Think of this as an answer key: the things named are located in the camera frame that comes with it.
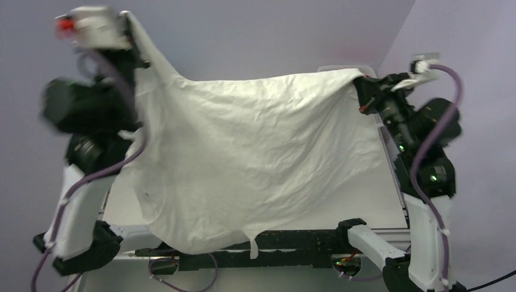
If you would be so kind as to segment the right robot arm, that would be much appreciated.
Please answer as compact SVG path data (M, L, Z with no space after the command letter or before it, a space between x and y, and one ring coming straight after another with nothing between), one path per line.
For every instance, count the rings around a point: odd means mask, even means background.
M410 224L408 252L377 235L365 221L339 223L335 244L360 251L382 272L389 291L464 291L450 265L450 214L455 168L444 148L461 134L456 103L434 98L419 109L407 101L415 87L407 73L353 81L362 114L377 114L398 155L394 171Z

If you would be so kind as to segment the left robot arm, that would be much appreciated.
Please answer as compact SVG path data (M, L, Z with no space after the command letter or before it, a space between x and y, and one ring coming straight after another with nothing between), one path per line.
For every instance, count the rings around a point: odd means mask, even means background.
M122 252L152 248L165 256L175 247L166 232L153 235L145 225L109 224L99 217L116 176L143 151L129 154L130 141L119 133L142 126L134 105L135 71L150 63L135 44L88 49L85 55L98 65L91 84L59 77L43 94L43 118L70 139L55 217L33 244L45 257L54 257L52 265L61 276L102 268Z

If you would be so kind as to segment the white t shirt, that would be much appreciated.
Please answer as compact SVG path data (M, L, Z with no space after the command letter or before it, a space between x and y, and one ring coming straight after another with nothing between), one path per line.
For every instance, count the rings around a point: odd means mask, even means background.
M114 188L136 196L153 235L205 254L317 207L352 207L382 154L374 119L358 112L359 69L193 81L127 16L151 62L136 72L148 142Z

